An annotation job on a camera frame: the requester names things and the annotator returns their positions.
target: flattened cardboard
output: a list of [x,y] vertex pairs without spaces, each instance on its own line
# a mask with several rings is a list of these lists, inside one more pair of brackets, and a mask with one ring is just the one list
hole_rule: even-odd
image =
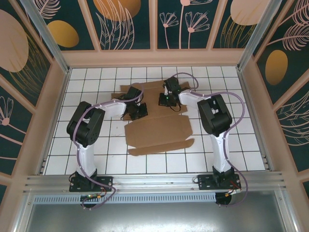
[[[179,112],[169,107],[159,106],[159,94],[164,92],[163,81],[142,83],[144,86],[144,98],[142,102],[147,104],[148,116],[134,120],[125,125],[126,143],[135,147],[129,149],[133,156],[156,154],[165,151],[178,150],[190,147],[194,139],[187,138],[192,135],[191,124],[188,116],[180,113],[186,112],[186,106],[181,107]],[[120,86],[124,93],[130,86]],[[122,93],[112,94],[112,98]],[[130,120],[129,115],[123,120]]]

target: purple cable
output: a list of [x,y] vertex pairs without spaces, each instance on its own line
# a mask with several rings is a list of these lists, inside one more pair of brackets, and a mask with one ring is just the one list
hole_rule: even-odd
[[178,75],[178,74],[186,74],[186,75],[192,77],[192,78],[196,81],[197,87],[196,87],[196,88],[191,88],[191,89],[190,89],[190,92],[191,92],[191,94],[193,94],[193,95],[195,95],[195,96],[197,96],[197,97],[206,97],[206,98],[207,98],[207,97],[212,97],[212,96],[215,96],[215,95],[218,95],[218,94],[228,94],[228,95],[233,95],[233,96],[235,96],[235,97],[240,101],[240,103],[241,103],[241,105],[242,105],[242,113],[241,113],[241,116],[240,116],[239,120],[238,120],[237,122],[235,122],[235,124],[233,124],[233,125],[223,134],[223,141],[224,141],[224,142],[223,142],[223,152],[224,152],[225,159],[226,159],[227,163],[228,163],[229,165],[231,165],[231,167],[233,167],[233,168],[236,170],[236,172],[239,173],[239,175],[243,178],[243,180],[244,180],[244,182],[245,182],[245,185],[246,185],[245,196],[241,199],[240,202],[235,203],[235,204],[231,204],[231,205],[229,205],[229,204],[223,204],[223,206],[226,206],[226,207],[237,206],[237,205],[241,204],[241,203],[246,199],[246,197],[247,197],[247,195],[248,195],[248,181],[247,181],[247,179],[245,178],[245,176],[243,175],[243,173],[242,173],[240,170],[238,170],[238,169],[230,162],[230,160],[228,159],[228,157],[227,157],[227,152],[226,152],[226,144],[225,144],[225,142],[226,142],[226,136],[227,136],[227,134],[230,132],[230,130],[232,130],[236,125],[238,125],[238,124],[240,123],[240,121],[243,119],[243,117],[244,117],[244,115],[245,115],[245,103],[243,102],[243,100],[241,99],[240,96],[238,96],[237,94],[232,93],[232,92],[224,91],[224,92],[212,93],[212,94],[209,94],[209,95],[207,95],[207,94],[199,94],[199,93],[192,92],[192,91],[191,91],[192,89],[197,89],[197,88],[198,88],[198,86],[199,86],[198,80],[197,80],[193,75],[191,75],[191,74],[189,74],[189,73],[186,73],[186,72],[185,72],[185,73],[184,73],[184,72],[179,72],[179,73],[174,74],[173,76]]
[[101,202],[100,204],[96,204],[95,206],[93,206],[93,207],[91,207],[91,208],[86,208],[85,206],[84,206],[84,202],[87,200],[87,199],[85,199],[84,201],[82,201],[82,207],[84,208],[84,209],[88,209],[88,210],[91,210],[91,209],[96,209],[96,208],[99,208],[100,206],[102,206],[103,204],[105,204],[115,193],[116,193],[116,188],[115,187],[113,187],[113,186],[109,186],[109,185],[105,185],[105,184],[102,184],[102,183],[100,183],[100,182],[98,182],[98,181],[95,181],[95,180],[93,180],[93,179],[91,179],[91,177],[89,177],[88,175],[87,175],[87,173],[84,171],[84,169],[83,169],[83,167],[82,167],[82,165],[81,165],[81,161],[80,161],[80,154],[79,154],[79,146],[78,146],[78,144],[77,144],[77,142],[76,142],[76,133],[77,133],[77,130],[78,130],[78,128],[79,128],[79,126],[80,126],[80,124],[81,124],[81,122],[83,121],[83,118],[86,116],[86,114],[90,111],[90,110],[92,110],[93,108],[96,108],[96,107],[101,107],[101,106],[103,106],[103,105],[106,105],[106,104],[109,104],[109,103],[114,103],[114,102],[131,102],[131,101],[135,101],[135,100],[137,100],[137,99],[139,99],[142,95],[143,95],[143,93],[144,93],[144,87],[143,87],[143,85],[141,85],[141,93],[140,93],[140,95],[139,96],[137,96],[137,97],[135,97],[135,98],[133,98],[133,99],[130,99],[130,100],[112,100],[112,101],[107,101],[107,102],[103,102],[103,103],[100,103],[100,104],[96,104],[96,105],[92,105],[91,107],[89,107],[84,113],[83,113],[83,115],[81,116],[81,118],[78,120],[78,122],[77,122],[77,124],[76,124],[76,127],[75,127],[75,130],[74,130],[74,132],[73,132],[73,138],[72,138],[72,140],[73,140],[73,143],[76,145],[76,147],[77,147],[77,163],[78,163],[78,167],[81,169],[81,171],[82,171],[82,173],[84,174],[84,176],[88,179],[88,180],[90,180],[91,182],[93,182],[93,183],[95,183],[95,184],[97,184],[97,185],[99,185],[99,186],[102,186],[102,187],[104,187],[104,188],[109,188],[109,189],[112,189],[113,190],[113,192],[112,192],[112,194],[109,196],[109,197],[107,197],[103,202]]

